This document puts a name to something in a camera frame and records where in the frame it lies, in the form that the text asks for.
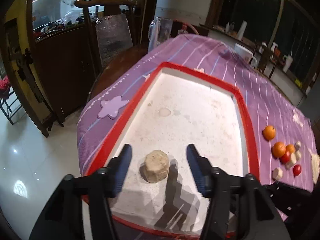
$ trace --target beige chunk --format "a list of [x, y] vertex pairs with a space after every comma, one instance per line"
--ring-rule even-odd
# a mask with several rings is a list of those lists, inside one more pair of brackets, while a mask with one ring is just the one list
[[157, 183], [168, 175], [169, 158], [163, 151], [152, 151], [146, 156], [144, 163], [143, 173], [148, 182]]
[[296, 144], [294, 145], [296, 151], [298, 151], [301, 147], [301, 142], [300, 141], [297, 141]]
[[287, 170], [291, 169], [297, 163], [297, 157], [295, 153], [290, 155], [290, 160], [285, 164]]
[[281, 168], [277, 167], [273, 170], [272, 172], [272, 178], [274, 180], [280, 180], [283, 176], [283, 171], [281, 170]]
[[300, 152], [300, 151], [296, 151], [294, 154], [296, 155], [296, 159], [297, 159], [297, 161], [301, 159], [302, 154], [301, 154], [301, 152]]

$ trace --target orange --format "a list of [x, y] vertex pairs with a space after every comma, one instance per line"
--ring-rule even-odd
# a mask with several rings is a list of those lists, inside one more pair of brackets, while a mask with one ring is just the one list
[[296, 151], [295, 147], [293, 144], [288, 144], [286, 147], [286, 150], [289, 151], [290, 153], [294, 153]]
[[276, 142], [275, 145], [272, 147], [272, 154], [276, 158], [280, 158], [285, 153], [285, 146], [282, 142]]
[[262, 134], [267, 141], [270, 141], [276, 136], [276, 128], [274, 128], [272, 125], [268, 125], [262, 131]]

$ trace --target tile floor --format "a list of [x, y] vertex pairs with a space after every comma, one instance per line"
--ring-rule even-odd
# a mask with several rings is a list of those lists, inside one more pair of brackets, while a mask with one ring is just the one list
[[[0, 112], [0, 205], [22, 240], [29, 238], [61, 178], [69, 173], [80, 176], [76, 139], [79, 114], [68, 116], [64, 128], [54, 124], [45, 138], [23, 108], [14, 116], [14, 125]], [[86, 232], [90, 232], [89, 224], [87, 216]]]

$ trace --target striped tablecloth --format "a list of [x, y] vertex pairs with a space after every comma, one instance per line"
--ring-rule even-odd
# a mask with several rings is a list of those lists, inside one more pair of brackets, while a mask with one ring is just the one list
[[[302, 173], [295, 178], [292, 169], [287, 171], [281, 166], [284, 171], [281, 181], [309, 191], [313, 190], [310, 152], [316, 153], [316, 146], [310, 120], [281, 96], [267, 79], [253, 72], [223, 42], [192, 34], [179, 35], [155, 48], [86, 105], [77, 125], [79, 165], [82, 175], [86, 174], [102, 140], [121, 115], [124, 102], [131, 100], [148, 75], [164, 61], [196, 68], [240, 89], [254, 128], [261, 184], [271, 184], [273, 182], [271, 172], [280, 166], [279, 160], [271, 155], [272, 145], [277, 141], [285, 144], [301, 141], [302, 158], [298, 163], [302, 167]], [[110, 105], [107, 109], [101, 107], [107, 104], [112, 104], [112, 107], [110, 108]], [[110, 109], [114, 115], [111, 118], [106, 112]], [[294, 114], [300, 123], [293, 121]], [[267, 142], [261, 131], [269, 124], [276, 127], [277, 133], [276, 138]]]

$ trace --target red tomato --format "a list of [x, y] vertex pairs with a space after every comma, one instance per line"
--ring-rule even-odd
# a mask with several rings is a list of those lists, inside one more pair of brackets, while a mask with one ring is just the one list
[[286, 150], [284, 155], [280, 157], [280, 161], [282, 164], [286, 164], [290, 160], [290, 151]]
[[299, 164], [293, 167], [293, 175], [298, 176], [301, 173], [301, 166]]

